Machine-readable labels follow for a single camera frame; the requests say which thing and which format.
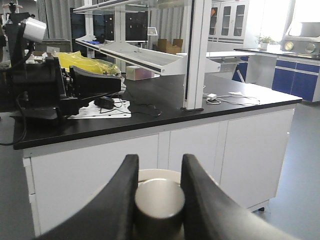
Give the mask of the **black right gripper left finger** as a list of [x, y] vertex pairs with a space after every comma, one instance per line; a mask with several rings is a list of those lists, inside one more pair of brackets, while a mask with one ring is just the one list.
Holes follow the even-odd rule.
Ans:
[[131, 240], [139, 156], [128, 154], [105, 187], [80, 211], [37, 240]]

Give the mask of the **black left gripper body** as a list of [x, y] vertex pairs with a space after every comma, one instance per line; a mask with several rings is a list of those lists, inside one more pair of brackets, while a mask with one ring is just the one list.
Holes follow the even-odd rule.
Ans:
[[81, 68], [61, 68], [57, 57], [42, 63], [23, 63], [0, 69], [0, 111], [11, 112], [18, 106], [26, 110], [57, 109], [62, 116], [77, 115], [81, 108], [77, 77]]

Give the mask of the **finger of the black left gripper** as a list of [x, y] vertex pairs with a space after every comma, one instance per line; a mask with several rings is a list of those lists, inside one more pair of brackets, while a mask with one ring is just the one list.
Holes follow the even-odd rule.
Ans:
[[55, 108], [25, 109], [23, 111], [27, 124], [58, 125], [59, 118]]
[[113, 94], [121, 90], [122, 81], [117, 76], [87, 71], [75, 65], [69, 67], [69, 74], [72, 94], [77, 98]]

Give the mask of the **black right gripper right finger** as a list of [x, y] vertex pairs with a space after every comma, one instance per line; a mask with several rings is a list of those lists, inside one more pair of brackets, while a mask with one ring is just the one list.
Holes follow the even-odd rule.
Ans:
[[232, 200], [192, 154], [184, 154], [180, 186], [185, 195], [184, 237], [187, 240], [292, 240]]

